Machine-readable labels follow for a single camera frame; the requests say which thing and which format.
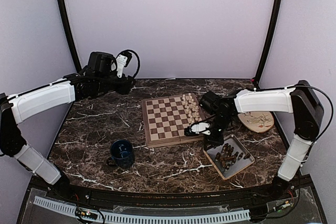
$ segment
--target mug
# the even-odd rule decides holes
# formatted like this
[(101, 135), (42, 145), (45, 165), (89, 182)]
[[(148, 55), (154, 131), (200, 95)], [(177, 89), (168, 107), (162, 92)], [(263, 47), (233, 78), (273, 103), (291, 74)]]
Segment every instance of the mug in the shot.
[(109, 166), (129, 168), (134, 164), (135, 156), (132, 144), (123, 139), (115, 141), (110, 147), (111, 157), (106, 160)]

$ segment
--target chessboard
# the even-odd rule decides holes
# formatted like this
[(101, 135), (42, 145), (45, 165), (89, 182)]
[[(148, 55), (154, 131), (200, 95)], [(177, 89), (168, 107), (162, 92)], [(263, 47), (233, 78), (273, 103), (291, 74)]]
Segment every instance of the chessboard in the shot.
[(194, 94), (142, 100), (143, 123), (148, 147), (194, 142), (203, 135), (185, 136), (184, 128), (204, 120)]

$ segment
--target marble surface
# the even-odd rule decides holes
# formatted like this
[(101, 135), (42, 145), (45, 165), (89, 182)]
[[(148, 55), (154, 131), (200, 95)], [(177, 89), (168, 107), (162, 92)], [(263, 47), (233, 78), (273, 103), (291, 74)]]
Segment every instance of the marble surface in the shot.
[[(235, 134), (255, 157), (251, 166), (223, 180), (203, 153), (203, 141), (147, 148), (141, 100), (181, 93), (197, 98), (212, 90), (226, 95), (252, 87), (247, 80), (138, 80), (128, 95), (110, 92), (95, 100), (75, 103), (61, 128), (50, 160), (71, 183), (90, 188), (139, 193), (200, 193), (253, 187), (271, 183), (286, 149), (273, 127), (254, 133), (234, 121), (224, 136)], [(135, 151), (135, 163), (127, 170), (106, 165), (110, 145), (127, 139)]]

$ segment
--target black pole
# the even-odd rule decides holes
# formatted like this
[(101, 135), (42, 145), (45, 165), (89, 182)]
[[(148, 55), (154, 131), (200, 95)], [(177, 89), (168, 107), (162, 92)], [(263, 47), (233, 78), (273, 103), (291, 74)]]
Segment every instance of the black pole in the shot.
[(258, 84), (260, 79), (261, 79), (261, 76), (263, 75), (263, 71), (264, 71), (264, 68), (265, 68), (266, 61), (267, 61), (269, 49), (271, 47), (271, 43), (272, 43), (272, 40), (273, 40), (275, 27), (276, 27), (276, 24), (277, 24), (277, 19), (278, 19), (279, 10), (280, 10), (280, 4), (281, 4), (281, 0), (274, 0), (272, 15), (271, 15), (271, 19), (270, 19), (269, 26), (268, 26), (268, 31), (267, 31), (267, 35), (266, 35), (265, 44), (264, 44), (264, 49), (263, 49), (263, 52), (262, 52), (261, 57), (260, 57), (260, 62), (259, 62), (259, 66), (258, 66), (258, 69), (257, 69), (256, 76), (253, 78), (254, 84)]
[(67, 38), (67, 42), (68, 42), (69, 50), (70, 50), (70, 53), (71, 53), (71, 57), (72, 57), (72, 60), (74, 62), (73, 64), (75, 65), (76, 71), (79, 72), (82, 69), (82, 67), (81, 67), (80, 62), (79, 62), (78, 54), (77, 54), (76, 47), (75, 47), (74, 38), (72, 37), (72, 32), (71, 32), (71, 29), (70, 29), (70, 23), (69, 23), (69, 19), (68, 19), (67, 9), (65, 7), (65, 1), (64, 0), (57, 0), (57, 2), (58, 2), (59, 12), (61, 14), (63, 29), (64, 29), (64, 32), (65, 32), (65, 36)]

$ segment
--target white wall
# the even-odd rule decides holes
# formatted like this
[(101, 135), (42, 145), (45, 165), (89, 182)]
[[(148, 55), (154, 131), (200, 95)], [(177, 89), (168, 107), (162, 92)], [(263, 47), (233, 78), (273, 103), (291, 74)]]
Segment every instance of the white wall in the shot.
[[(20, 93), (75, 71), (57, 0), (0, 0), (0, 92)], [(68, 106), (20, 125), (23, 137), (47, 155)], [(0, 158), (0, 222), (16, 223), (30, 174)]]
[[(277, 29), (261, 80), (261, 87), (278, 87), (306, 79), (324, 90), (336, 104), (336, 0), (282, 0)], [(324, 125), (330, 107), (325, 109)], [(278, 114), (287, 135), (292, 138), (291, 115)], [(314, 146), (302, 171), (310, 173), (317, 187), (329, 223), (336, 214), (336, 120)]]
[(252, 78), (273, 1), (66, 0), (81, 64), (131, 48), (140, 78)]

